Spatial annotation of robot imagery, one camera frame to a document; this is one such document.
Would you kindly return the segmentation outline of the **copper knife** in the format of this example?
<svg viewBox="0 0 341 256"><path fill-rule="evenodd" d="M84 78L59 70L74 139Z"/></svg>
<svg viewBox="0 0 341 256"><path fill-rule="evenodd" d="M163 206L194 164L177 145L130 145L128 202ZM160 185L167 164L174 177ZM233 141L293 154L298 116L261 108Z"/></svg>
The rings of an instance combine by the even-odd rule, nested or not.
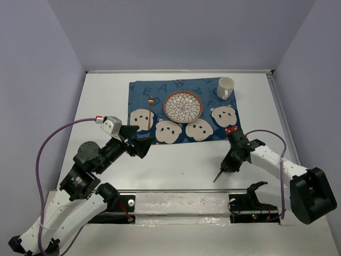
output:
<svg viewBox="0 0 341 256"><path fill-rule="evenodd" d="M213 183L216 182L216 180L220 177L220 175L223 173L223 171L219 171L219 173L217 174L217 176L214 178Z"/></svg>

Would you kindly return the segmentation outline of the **blue cartoon placemat cloth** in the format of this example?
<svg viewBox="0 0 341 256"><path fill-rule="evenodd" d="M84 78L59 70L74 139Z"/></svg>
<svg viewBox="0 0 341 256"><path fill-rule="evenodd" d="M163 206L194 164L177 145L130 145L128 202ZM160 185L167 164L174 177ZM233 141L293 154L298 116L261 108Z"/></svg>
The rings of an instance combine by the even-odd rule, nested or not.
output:
<svg viewBox="0 0 341 256"><path fill-rule="evenodd" d="M227 127L241 127L235 94L227 100L217 97L217 78L177 79L171 81L136 81L129 84L128 124L140 128L136 137L154 136L155 144L224 140ZM166 98L175 92L188 91L198 96L203 105L201 116L189 124L171 121L163 110ZM149 96L154 103L151 129L148 130Z"/></svg>

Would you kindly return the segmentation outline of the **copper fork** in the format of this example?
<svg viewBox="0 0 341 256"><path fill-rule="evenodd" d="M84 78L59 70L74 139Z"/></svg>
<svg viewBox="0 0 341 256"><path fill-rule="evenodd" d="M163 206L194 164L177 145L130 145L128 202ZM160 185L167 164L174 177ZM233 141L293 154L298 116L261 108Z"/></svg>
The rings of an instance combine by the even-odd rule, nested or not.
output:
<svg viewBox="0 0 341 256"><path fill-rule="evenodd" d="M153 106L153 103L154 103L154 98L153 98L153 96L149 96L148 102L149 102L148 130L150 130L150 129L151 129L151 120L152 120L152 118L151 118L151 112L152 112L152 106Z"/></svg>

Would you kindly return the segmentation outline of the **floral patterned plate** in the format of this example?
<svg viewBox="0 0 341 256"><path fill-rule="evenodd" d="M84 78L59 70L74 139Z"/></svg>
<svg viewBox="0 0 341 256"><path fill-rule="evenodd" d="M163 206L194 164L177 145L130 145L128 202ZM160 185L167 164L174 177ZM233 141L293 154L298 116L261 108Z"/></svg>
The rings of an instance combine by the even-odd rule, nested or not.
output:
<svg viewBox="0 0 341 256"><path fill-rule="evenodd" d="M198 96L188 91L170 94L163 104L166 116L175 123L186 124L197 120L203 111L203 105Z"/></svg>

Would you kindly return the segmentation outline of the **white mug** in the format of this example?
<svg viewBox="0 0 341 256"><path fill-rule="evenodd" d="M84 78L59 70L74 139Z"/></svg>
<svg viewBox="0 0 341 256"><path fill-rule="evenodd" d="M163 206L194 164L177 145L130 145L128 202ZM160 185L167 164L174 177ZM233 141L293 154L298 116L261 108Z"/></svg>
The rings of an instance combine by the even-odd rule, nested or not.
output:
<svg viewBox="0 0 341 256"><path fill-rule="evenodd" d="M221 77L217 85L217 97L221 100L227 100L231 96L234 86L235 84L232 78Z"/></svg>

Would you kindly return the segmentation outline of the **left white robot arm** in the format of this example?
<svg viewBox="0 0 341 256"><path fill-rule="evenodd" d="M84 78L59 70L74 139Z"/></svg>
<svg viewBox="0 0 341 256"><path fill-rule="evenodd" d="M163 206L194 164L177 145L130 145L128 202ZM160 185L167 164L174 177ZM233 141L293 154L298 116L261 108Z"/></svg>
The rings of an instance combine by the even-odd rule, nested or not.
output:
<svg viewBox="0 0 341 256"><path fill-rule="evenodd" d="M93 141L81 144L74 164L60 183L49 205L22 235L9 240L10 248L22 255L58 255L59 249L93 217L111 211L119 203L119 191L96 177L123 153L144 158L154 137L136 138L137 125L110 126L111 139L100 147Z"/></svg>

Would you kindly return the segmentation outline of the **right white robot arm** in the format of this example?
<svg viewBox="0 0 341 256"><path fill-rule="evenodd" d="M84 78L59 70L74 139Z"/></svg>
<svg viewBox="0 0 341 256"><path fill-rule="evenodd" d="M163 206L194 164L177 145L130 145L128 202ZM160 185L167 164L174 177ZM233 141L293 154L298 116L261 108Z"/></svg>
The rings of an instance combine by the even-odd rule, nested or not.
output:
<svg viewBox="0 0 341 256"><path fill-rule="evenodd" d="M225 129L230 150L221 162L220 172L239 172L248 162L258 166L280 181L281 213L286 212L284 188L289 188L290 210L302 223L309 225L337 208L337 201L323 170L308 169L278 155L264 142L249 140L242 129L233 126Z"/></svg>

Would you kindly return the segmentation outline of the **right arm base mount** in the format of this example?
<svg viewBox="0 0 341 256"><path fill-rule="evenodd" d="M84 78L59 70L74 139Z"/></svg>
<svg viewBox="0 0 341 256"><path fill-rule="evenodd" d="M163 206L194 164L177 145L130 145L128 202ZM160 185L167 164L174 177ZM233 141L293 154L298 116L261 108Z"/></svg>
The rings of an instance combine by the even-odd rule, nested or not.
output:
<svg viewBox="0 0 341 256"><path fill-rule="evenodd" d="M228 210L232 224L280 223L280 213L276 206L260 203L247 194L229 195Z"/></svg>

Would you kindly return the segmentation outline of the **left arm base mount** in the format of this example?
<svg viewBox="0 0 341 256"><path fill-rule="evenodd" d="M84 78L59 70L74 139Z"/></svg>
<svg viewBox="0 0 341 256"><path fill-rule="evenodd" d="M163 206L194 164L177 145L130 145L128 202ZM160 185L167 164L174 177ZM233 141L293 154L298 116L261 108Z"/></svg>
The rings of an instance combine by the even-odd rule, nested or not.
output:
<svg viewBox="0 0 341 256"><path fill-rule="evenodd" d="M115 206L108 206L104 212L93 217L88 224L133 225L136 219L135 201L136 194L120 194Z"/></svg>

